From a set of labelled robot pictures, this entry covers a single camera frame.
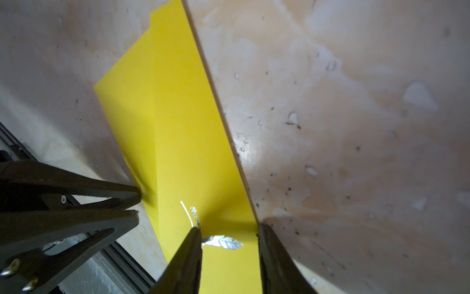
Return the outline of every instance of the stained surface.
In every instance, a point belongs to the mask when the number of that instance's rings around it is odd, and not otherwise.
[[[159,5],[0,4],[1,121],[44,162],[128,182],[91,85]],[[257,215],[315,272],[309,282],[467,292],[468,2],[188,7]],[[122,242],[145,244],[133,254],[156,276],[157,241],[140,217]]]

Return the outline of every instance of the dust particle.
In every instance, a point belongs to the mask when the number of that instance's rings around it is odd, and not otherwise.
[[[313,176],[313,177],[316,177],[316,176],[318,176],[318,174],[319,174],[319,173],[313,168],[313,166],[310,166],[310,165],[307,165],[307,164],[306,164],[306,165],[305,165],[305,169],[306,169],[307,172],[308,172],[311,176]]]
[[[338,63],[336,61],[328,62],[327,66],[326,66],[326,70],[329,71],[329,72],[334,71],[336,69],[337,64]]]
[[[444,28],[444,31],[442,32],[442,35],[444,36],[444,38],[449,38],[450,33],[451,33],[450,27],[446,26]]]
[[[298,125],[298,116],[297,116],[297,112],[293,111],[291,113],[289,113],[289,115],[287,116],[287,119],[292,122],[292,124],[295,124],[295,125]]]

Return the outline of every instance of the bolt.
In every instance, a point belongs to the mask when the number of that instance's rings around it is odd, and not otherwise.
[[[15,258],[14,260],[11,261],[10,265],[2,270],[0,273],[0,276],[2,277],[8,277],[16,273],[18,268],[20,267],[20,260],[18,258]]]

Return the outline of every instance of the black metal frame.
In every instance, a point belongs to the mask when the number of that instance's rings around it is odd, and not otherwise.
[[[60,169],[45,166],[33,160],[36,160],[34,156],[28,152],[28,150],[0,123],[0,140],[3,141],[5,145],[7,145],[10,149],[10,153],[8,152],[1,152],[0,154],[0,162],[2,161],[9,161],[6,166],[3,166],[2,171],[4,172],[4,176],[7,179],[10,179],[9,186],[10,188],[16,188],[14,194],[19,195],[18,193],[22,192],[31,192],[34,189],[39,189],[41,195],[34,201],[31,201],[30,208],[34,208],[34,210],[38,209],[38,206],[41,209],[66,209],[66,211],[61,211],[61,213],[71,213],[69,215],[83,215],[84,210],[94,210],[94,209],[104,209],[104,208],[113,208],[115,209],[125,209],[130,206],[137,204],[140,201],[140,194],[139,191],[135,187],[130,187],[126,185],[120,185],[115,183],[107,183],[103,181],[91,180],[86,177],[81,177],[79,175],[62,171]],[[11,160],[22,160],[22,159],[29,159],[22,167],[18,166],[17,163],[11,162]],[[25,191],[24,187],[21,187],[21,183],[18,182],[17,176],[24,175],[24,168],[28,167],[27,169],[35,170],[36,173],[33,179],[29,179],[27,184],[27,191]],[[48,181],[45,181],[45,174],[55,175],[54,177],[49,177]],[[64,185],[62,182],[64,180],[67,182],[67,185]],[[112,197],[111,199],[92,203],[89,205],[81,206],[78,201],[71,195],[71,194],[78,194],[78,195],[90,195],[94,194],[97,197]],[[61,198],[64,195],[66,197],[66,203],[61,203]],[[128,220],[128,224],[123,228],[129,228],[128,225],[135,224],[133,221]],[[97,228],[90,227],[87,230],[80,230],[81,232],[87,232],[86,235],[88,237],[94,236]],[[116,239],[119,236],[116,233],[112,233],[112,238],[103,237],[106,242],[101,242],[100,244],[109,243],[112,239]],[[100,236],[98,234],[97,237],[93,237],[91,240],[97,240]],[[112,242],[108,246],[94,246],[94,249],[100,250],[104,257],[108,260],[108,262],[115,268],[116,272],[120,274],[122,279],[131,286],[131,288],[140,294],[147,293],[149,289],[154,285],[155,280],[129,255],[129,253],[119,245],[116,241]],[[3,286],[0,286],[0,293],[3,292]]]
[[[0,214],[0,264],[19,262],[17,271],[0,279],[6,293],[20,293],[31,284],[31,293],[46,294],[110,242],[137,226],[133,210],[81,209],[6,212]],[[46,255],[42,247],[87,231],[98,231],[78,244]]]

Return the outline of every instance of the cable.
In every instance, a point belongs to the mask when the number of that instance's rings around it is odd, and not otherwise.
[[[47,250],[51,249],[51,248],[54,247],[55,245],[57,245],[57,244],[52,244],[51,247],[44,249],[42,252],[46,252]]]

